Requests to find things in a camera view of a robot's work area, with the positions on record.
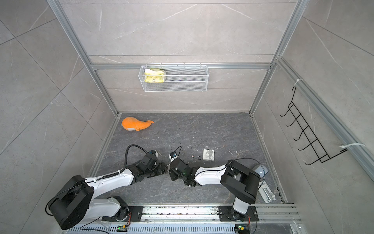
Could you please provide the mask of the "white rectangular holder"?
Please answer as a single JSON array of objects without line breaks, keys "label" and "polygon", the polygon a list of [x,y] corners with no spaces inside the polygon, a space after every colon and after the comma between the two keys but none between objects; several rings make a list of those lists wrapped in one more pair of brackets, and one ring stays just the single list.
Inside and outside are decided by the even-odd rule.
[{"label": "white rectangular holder", "polygon": [[262,199],[266,204],[276,200],[276,196],[270,190],[268,184],[265,181],[260,183],[258,192],[260,193]]}]

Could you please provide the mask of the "orange plush whale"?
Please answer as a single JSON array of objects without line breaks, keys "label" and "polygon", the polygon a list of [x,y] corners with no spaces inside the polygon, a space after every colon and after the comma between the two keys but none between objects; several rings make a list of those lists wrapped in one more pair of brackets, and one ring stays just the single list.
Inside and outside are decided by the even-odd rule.
[{"label": "orange plush whale", "polygon": [[150,127],[154,122],[151,120],[148,121],[139,121],[133,117],[124,118],[121,125],[127,131],[137,131],[147,129]]}]

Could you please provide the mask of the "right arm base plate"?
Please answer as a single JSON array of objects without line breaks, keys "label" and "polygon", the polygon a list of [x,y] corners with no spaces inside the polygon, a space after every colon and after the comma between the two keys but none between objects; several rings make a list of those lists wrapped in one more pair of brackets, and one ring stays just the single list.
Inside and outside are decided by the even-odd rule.
[{"label": "right arm base plate", "polygon": [[257,209],[254,206],[249,206],[245,214],[235,211],[232,206],[219,206],[216,214],[220,221],[259,221]]}]

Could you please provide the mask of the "white zip tie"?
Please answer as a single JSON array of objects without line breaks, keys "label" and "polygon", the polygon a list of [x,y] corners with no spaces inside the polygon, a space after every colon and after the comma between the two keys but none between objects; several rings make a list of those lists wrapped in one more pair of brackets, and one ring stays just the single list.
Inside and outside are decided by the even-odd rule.
[{"label": "white zip tie", "polygon": [[346,144],[346,145],[340,145],[339,147],[342,148],[342,149],[345,149],[345,148],[352,147],[352,146],[366,147],[366,145],[362,144],[362,143],[350,143],[350,144]]}]

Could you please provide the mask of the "yellow sponge in basket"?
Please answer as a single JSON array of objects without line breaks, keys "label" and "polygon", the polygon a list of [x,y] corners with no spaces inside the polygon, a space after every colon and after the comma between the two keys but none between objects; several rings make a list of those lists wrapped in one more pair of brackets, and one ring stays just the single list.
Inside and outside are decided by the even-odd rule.
[{"label": "yellow sponge in basket", "polygon": [[145,69],[144,71],[144,82],[146,83],[164,83],[166,73],[160,69]]}]

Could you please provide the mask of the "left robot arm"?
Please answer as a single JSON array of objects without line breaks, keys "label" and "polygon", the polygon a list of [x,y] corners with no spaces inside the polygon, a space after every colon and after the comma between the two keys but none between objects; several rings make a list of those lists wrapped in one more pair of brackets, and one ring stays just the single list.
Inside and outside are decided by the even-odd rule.
[{"label": "left robot arm", "polygon": [[130,222],[130,209],[120,196],[107,199],[100,196],[145,178],[166,174],[168,167],[158,160],[158,155],[155,150],[147,151],[139,145],[129,145],[125,151],[123,168],[96,177],[73,176],[47,202],[45,213],[54,217],[62,230],[68,230],[91,218]]}]

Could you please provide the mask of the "black wall hook rack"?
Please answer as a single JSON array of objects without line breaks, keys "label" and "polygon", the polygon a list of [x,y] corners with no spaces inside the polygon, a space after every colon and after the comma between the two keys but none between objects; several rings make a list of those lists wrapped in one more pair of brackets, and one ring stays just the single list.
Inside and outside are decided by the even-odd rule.
[{"label": "black wall hook rack", "polygon": [[307,122],[306,118],[303,116],[303,114],[300,112],[299,108],[296,106],[294,99],[296,95],[296,87],[294,86],[292,88],[292,98],[287,105],[287,109],[284,114],[280,114],[280,117],[292,117],[292,122],[286,123],[285,127],[291,127],[293,125],[297,125],[300,129],[299,136],[297,138],[293,138],[294,141],[300,141],[301,139],[305,139],[307,141],[307,144],[303,148],[298,148],[298,152],[305,151],[308,148],[312,149],[313,155],[316,157],[314,161],[311,161],[310,163],[305,162],[304,164],[306,166],[311,166],[317,162],[325,163],[329,160],[332,160],[333,158],[340,156],[346,152],[348,152],[347,149],[343,148],[340,150],[339,153],[335,155],[330,155],[317,135],[315,134],[315,131],[311,127],[311,125]]}]

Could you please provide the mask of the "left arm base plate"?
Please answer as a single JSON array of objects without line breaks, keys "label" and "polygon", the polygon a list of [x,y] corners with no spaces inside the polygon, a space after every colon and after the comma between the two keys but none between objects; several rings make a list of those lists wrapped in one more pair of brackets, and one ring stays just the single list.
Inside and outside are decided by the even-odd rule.
[{"label": "left arm base plate", "polygon": [[139,222],[143,214],[143,209],[143,206],[121,207],[120,210],[115,214],[115,216],[104,216],[101,220],[110,222],[125,222],[128,220]]}]

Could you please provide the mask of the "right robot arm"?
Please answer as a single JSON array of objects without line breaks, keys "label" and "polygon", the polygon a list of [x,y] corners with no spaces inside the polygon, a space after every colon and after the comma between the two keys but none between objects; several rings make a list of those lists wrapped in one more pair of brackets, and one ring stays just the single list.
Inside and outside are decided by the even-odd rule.
[{"label": "right robot arm", "polygon": [[265,168],[258,164],[263,173],[260,174],[245,165],[240,159],[229,160],[225,165],[212,168],[190,167],[179,158],[172,160],[169,166],[171,180],[183,180],[190,187],[196,185],[222,185],[229,190],[235,200],[231,208],[219,208],[218,215],[224,215],[229,221],[249,221],[250,206],[255,204],[262,178],[266,175]]}]

